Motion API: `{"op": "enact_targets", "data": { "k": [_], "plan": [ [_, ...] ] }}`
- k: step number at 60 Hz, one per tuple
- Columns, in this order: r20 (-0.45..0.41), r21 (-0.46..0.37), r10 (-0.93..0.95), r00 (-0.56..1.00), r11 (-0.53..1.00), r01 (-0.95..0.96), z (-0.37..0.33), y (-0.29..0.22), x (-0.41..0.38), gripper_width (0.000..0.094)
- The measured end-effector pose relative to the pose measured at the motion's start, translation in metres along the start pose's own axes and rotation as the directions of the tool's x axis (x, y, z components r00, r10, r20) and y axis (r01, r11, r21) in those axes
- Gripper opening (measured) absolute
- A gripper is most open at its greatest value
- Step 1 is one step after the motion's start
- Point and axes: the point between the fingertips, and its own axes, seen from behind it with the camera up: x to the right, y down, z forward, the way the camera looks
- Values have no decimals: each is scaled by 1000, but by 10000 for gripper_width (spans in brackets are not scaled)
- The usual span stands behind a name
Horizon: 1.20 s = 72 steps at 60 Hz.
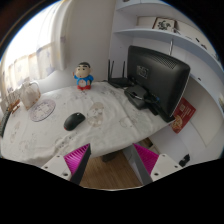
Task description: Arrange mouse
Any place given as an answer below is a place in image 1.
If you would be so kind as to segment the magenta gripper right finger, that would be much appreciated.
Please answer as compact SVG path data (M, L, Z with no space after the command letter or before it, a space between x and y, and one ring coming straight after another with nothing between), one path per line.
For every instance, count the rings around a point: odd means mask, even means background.
M133 157L144 185L159 180L182 169L166 154L156 154L143 146L133 145Z

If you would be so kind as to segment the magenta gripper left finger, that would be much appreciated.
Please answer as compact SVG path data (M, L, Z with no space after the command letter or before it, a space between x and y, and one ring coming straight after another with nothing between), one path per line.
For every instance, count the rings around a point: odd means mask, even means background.
M79 185L90 155L91 146L86 144L67 155L54 156L42 166L42 169Z

